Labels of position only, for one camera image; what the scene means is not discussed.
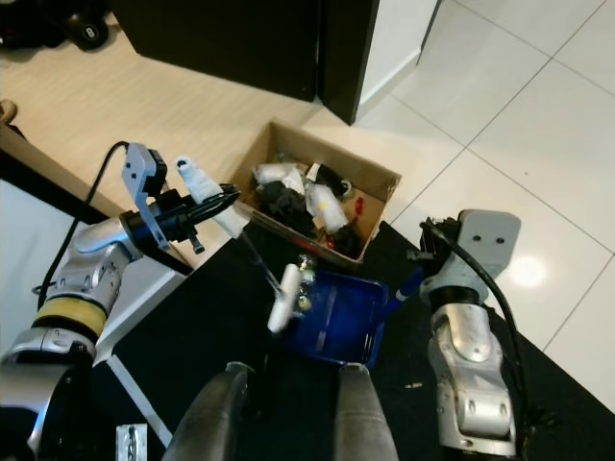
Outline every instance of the black cable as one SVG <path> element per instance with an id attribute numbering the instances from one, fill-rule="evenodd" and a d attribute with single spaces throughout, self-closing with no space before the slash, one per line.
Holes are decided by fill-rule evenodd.
<path id="1" fill-rule="evenodd" d="M 55 283 L 54 281 L 51 281 L 51 282 L 49 283 L 49 286 L 47 287 L 47 289 L 49 289 L 50 287 L 54 286 L 55 284 L 56 284 L 56 283 Z M 40 294 L 40 288 L 42 288 L 42 285 L 37 285 L 37 286 L 33 286 L 33 287 L 32 287 L 32 293 L 33 293 L 34 295 L 37 295 L 37 298 L 38 298 L 38 295 Z"/>
<path id="2" fill-rule="evenodd" d="M 105 155 L 105 159 L 103 160 L 103 164 L 101 165 L 100 170 L 98 170 L 98 175 L 96 175 L 96 179 L 94 180 L 92 187 L 89 189 L 89 192 L 87 192 L 86 199 L 84 200 L 85 205 L 89 205 L 92 199 L 94 198 L 94 195 L 96 194 L 96 189 L 98 188 L 98 184 L 103 179 L 103 175 L 105 174 L 105 170 L 107 169 L 107 165 L 109 164 L 111 157 L 113 156 L 115 151 L 117 151 L 117 149 L 120 147 L 124 147 L 125 149 L 127 149 L 128 142 L 117 141 L 115 144 L 111 146 L 111 148 Z M 51 263 L 51 266 L 49 266 L 49 269 L 47 270 L 47 274 L 45 274 L 45 278 L 43 279 L 42 284 L 40 286 L 40 292 L 38 293 L 38 309 L 40 309 L 42 305 L 45 303 L 45 299 L 47 298 L 47 289 L 49 288 L 49 285 L 51 283 L 51 277 L 54 276 L 56 269 L 58 269 L 58 265 L 60 264 L 60 261 L 62 260 L 62 256 L 64 255 L 66 248 L 68 248 L 68 244 L 70 243 L 70 240 L 73 238 L 73 234 L 75 233 L 75 229 L 77 229 L 77 225 L 79 224 L 79 222 L 80 222 L 80 219 L 78 217 L 76 217 L 73 220 L 72 224 L 70 225 L 70 228 L 68 228 L 68 232 L 66 233 L 66 237 L 64 238 L 64 241 L 61 243 L 60 249 L 58 250 L 56 257 Z"/>
<path id="3" fill-rule="evenodd" d="M 239 198 L 239 191 L 221 192 L 207 197 L 201 204 L 193 206 L 188 211 L 188 217 L 193 224 L 201 223 L 224 211 Z"/>
<path id="4" fill-rule="evenodd" d="M 529 387 L 528 380 L 526 377 L 525 371 L 525 363 L 523 356 L 521 354 L 521 346 L 519 340 L 519 331 L 517 330 L 517 324 L 515 323 L 515 319 L 512 315 L 512 310 L 510 309 L 510 305 L 506 300 L 506 296 L 498 286 L 498 284 L 493 280 L 493 278 L 489 275 L 487 271 L 474 259 L 472 255 L 466 252 L 459 244 L 457 244 L 454 240 L 449 238 L 444 232 L 442 232 L 431 220 L 427 220 L 425 223 L 421 223 L 421 229 L 427 230 L 431 232 L 434 236 L 442 240 L 447 246 L 451 249 L 453 253 L 458 255 L 470 268 L 477 273 L 480 279 L 487 285 L 487 287 L 493 293 L 493 296 L 496 298 L 496 301 L 500 305 L 502 309 L 502 313 L 504 314 L 504 319 L 506 320 L 506 324 L 508 325 L 508 332 L 510 335 L 510 341 L 512 342 L 512 349 L 515 353 L 515 370 L 518 378 L 518 388 L 519 394 L 522 399 L 522 410 L 521 414 L 523 415 L 522 425 L 527 427 L 529 424 L 528 416 L 529 416 Z"/>

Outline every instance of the cabinet door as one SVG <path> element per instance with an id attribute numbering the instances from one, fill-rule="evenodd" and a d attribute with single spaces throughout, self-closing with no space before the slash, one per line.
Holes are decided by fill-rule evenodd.
<path id="1" fill-rule="evenodd" d="M 111 0 L 136 51 L 312 101 L 318 0 Z"/>

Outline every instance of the blue plastic bin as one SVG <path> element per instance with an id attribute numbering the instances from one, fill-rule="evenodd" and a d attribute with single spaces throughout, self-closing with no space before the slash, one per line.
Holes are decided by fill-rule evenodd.
<path id="1" fill-rule="evenodd" d="M 382 337 L 387 287 L 321 271 L 307 293 L 311 309 L 291 323 L 284 337 L 286 346 L 301 355 L 372 368 Z"/>

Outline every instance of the yellow ring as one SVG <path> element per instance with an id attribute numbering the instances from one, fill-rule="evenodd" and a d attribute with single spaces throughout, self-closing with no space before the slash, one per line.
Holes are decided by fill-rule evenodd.
<path id="1" fill-rule="evenodd" d="M 51 316 L 79 322 L 94 331 L 97 336 L 103 332 L 107 321 L 107 316 L 100 307 L 77 298 L 54 298 L 46 302 L 38 312 L 37 319 Z"/>

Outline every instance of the cardboard box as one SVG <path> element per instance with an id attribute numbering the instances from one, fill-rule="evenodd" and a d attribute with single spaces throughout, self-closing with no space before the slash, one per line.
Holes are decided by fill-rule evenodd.
<path id="1" fill-rule="evenodd" d="M 297 162 L 304 168 L 317 162 L 329 166 L 345 180 L 352 183 L 355 195 L 343 206 L 351 220 L 355 216 L 356 198 L 363 197 L 363 213 L 357 218 L 356 229 L 361 237 L 363 249 L 357 259 L 351 259 L 327 247 L 326 242 L 316 241 L 284 226 L 273 218 L 258 211 L 257 183 L 252 170 L 262 163 L 280 161 Z M 257 136 L 246 156 L 230 180 L 241 190 L 236 202 L 239 210 L 250 219 L 282 235 L 306 250 L 317 254 L 347 269 L 355 269 L 363 259 L 365 250 L 376 235 L 382 211 L 397 187 L 400 175 L 387 170 L 373 161 L 361 158 L 351 152 L 320 139 L 313 134 L 291 127 L 278 120 L 267 124 Z"/>

